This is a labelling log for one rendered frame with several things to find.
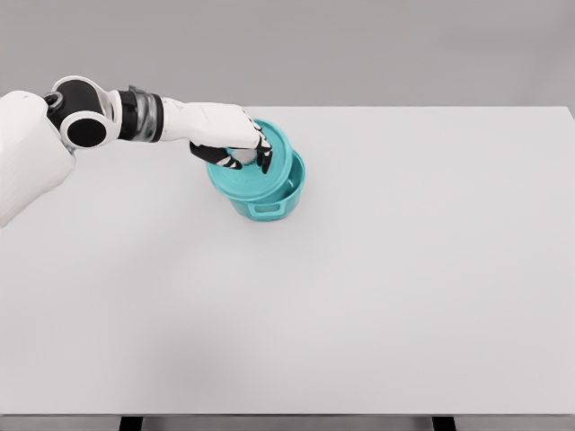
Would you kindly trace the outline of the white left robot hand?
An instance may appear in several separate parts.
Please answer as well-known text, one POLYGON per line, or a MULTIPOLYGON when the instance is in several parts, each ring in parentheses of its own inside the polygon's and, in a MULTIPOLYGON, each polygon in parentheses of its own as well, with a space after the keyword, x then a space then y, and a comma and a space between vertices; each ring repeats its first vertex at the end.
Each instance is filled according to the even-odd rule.
POLYGON ((270 168, 273 150, 261 126, 236 104, 191 102, 183 105, 190 151, 201 160, 241 170, 242 154, 252 153, 263 174, 270 168))

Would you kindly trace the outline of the teal pot lid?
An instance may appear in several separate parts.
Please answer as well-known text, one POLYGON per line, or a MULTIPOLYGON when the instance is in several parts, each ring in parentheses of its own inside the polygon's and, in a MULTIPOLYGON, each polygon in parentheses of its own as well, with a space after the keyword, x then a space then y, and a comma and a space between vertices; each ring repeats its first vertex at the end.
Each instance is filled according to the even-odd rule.
POLYGON ((213 164, 207 165, 208 177, 227 198, 255 201, 279 191, 287 181, 292 166, 292 147, 284 131, 273 122, 256 119, 263 135, 272 146, 272 158, 266 174, 256 162, 244 164, 241 170, 232 170, 213 164))

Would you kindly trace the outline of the teal pot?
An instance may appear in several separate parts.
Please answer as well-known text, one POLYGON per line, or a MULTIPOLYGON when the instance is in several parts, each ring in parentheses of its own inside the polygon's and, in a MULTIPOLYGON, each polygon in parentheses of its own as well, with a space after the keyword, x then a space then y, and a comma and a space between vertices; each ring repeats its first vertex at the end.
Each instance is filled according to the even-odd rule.
POLYGON ((298 205, 304 183, 305 164, 299 153, 294 151, 287 179, 269 197, 253 202, 231 198, 230 202, 240 215, 253 221, 280 220, 288 216, 298 205))

